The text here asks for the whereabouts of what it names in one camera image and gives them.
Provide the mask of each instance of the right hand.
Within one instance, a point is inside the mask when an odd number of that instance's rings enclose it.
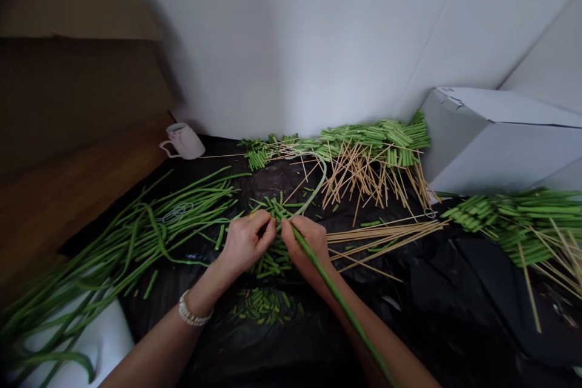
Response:
[[[323,269],[329,274],[334,272],[332,262],[329,259],[329,252],[327,251],[327,231],[326,228],[305,218],[302,215],[294,216],[291,219],[291,223],[301,232],[303,238],[315,254],[319,263],[323,266]],[[307,283],[309,283],[316,291],[320,292],[322,290],[327,290],[326,284],[323,281],[321,275],[316,270],[315,266],[311,263],[293,234],[293,229],[291,224],[287,220],[281,221],[281,236],[287,250],[289,251],[289,256],[295,264],[295,267],[299,270],[301,275],[305,278]]]

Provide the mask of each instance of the wooden surface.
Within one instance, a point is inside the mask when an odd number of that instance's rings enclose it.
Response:
[[[167,157],[169,113],[0,181],[0,289],[61,262],[57,249]]]

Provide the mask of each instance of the left hand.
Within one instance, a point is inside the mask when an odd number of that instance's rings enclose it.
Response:
[[[265,224],[267,230],[259,238],[257,233]],[[251,268],[275,240],[276,221],[264,209],[256,211],[253,218],[241,217],[230,223],[224,249],[216,260],[222,268],[236,277]]]

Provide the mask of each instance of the cardboard box flap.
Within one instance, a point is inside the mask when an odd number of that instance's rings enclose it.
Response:
[[[141,0],[0,0],[0,37],[159,40]]]
[[[511,91],[437,88],[449,110],[466,107],[492,122],[559,125],[582,128],[582,116],[522,97]]]

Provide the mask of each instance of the black tarp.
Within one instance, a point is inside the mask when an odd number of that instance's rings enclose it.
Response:
[[[202,140],[207,148],[206,156],[244,153],[236,141],[212,137],[202,137]],[[149,199],[178,190],[227,165],[232,166],[231,174],[249,171],[243,156],[194,161],[168,159],[73,237],[62,248],[62,253],[74,255],[80,251],[141,191],[144,184],[150,185],[168,170],[173,169],[173,173],[150,193]],[[313,162],[305,164],[307,171],[314,165]],[[264,196],[278,196],[281,190],[287,196],[301,182],[303,174],[302,165],[290,165],[289,161],[280,160],[253,176],[234,180],[233,185],[241,191],[240,201],[231,215],[249,210],[249,198],[261,200]],[[314,171],[306,186],[314,188],[320,177],[321,172]],[[302,201],[301,192],[298,190],[293,202]],[[319,206],[322,197],[320,194],[315,200]],[[414,214],[422,213],[412,193],[409,202]],[[331,207],[322,211],[320,207],[312,206],[307,209],[306,216],[319,221],[329,232],[338,232],[352,228],[355,208],[356,202],[346,197],[335,213]],[[316,219],[316,214],[323,219]],[[391,199],[385,209],[376,208],[371,203],[360,207],[356,226],[361,222],[375,221],[378,217],[392,221],[409,216],[410,212],[399,201]],[[218,229],[214,229],[209,236],[216,237],[217,233]],[[496,265],[486,256],[482,256],[481,264],[476,266],[474,259],[473,263],[469,262],[458,249],[459,244],[466,246],[467,241],[467,235],[455,226],[449,226],[444,232],[421,238],[371,262],[374,267],[401,278],[404,283],[363,267],[349,270],[345,277],[362,300],[445,387],[582,387],[582,380],[564,364],[564,354],[552,353],[552,347],[560,347],[562,338],[551,338],[545,343],[545,357],[559,355],[557,360],[543,360],[543,356],[535,354],[534,358],[524,349],[523,341],[518,340],[519,335],[511,330],[516,324],[507,322],[490,289],[484,286],[483,278],[479,276],[483,271],[497,274],[514,266],[511,263]],[[194,236],[173,256],[212,262],[217,254],[210,242]],[[339,261],[336,266],[342,265],[343,261]],[[158,279],[150,298],[143,300],[141,296],[155,269],[159,270]],[[204,268],[200,266],[171,264],[162,259],[141,278],[137,297],[121,298],[135,341],[139,341],[176,304],[183,291],[192,286],[203,272]],[[292,300],[301,301],[306,313],[303,316],[290,313],[292,320],[284,326],[257,326],[254,321],[233,319],[229,311],[241,299],[238,292],[248,287],[273,287],[285,291]],[[525,324],[530,322],[530,313],[516,309],[522,303],[516,301],[515,307],[511,301],[506,304],[510,312],[513,308],[519,313],[517,324],[520,320]],[[575,335],[579,339],[580,331]],[[571,352],[567,357],[576,360],[579,356],[576,350]],[[216,305],[214,316],[200,337],[181,384],[296,386],[301,383],[319,386],[321,383],[336,383],[362,386],[363,380],[357,358],[341,326],[298,275],[261,281],[243,275]]]

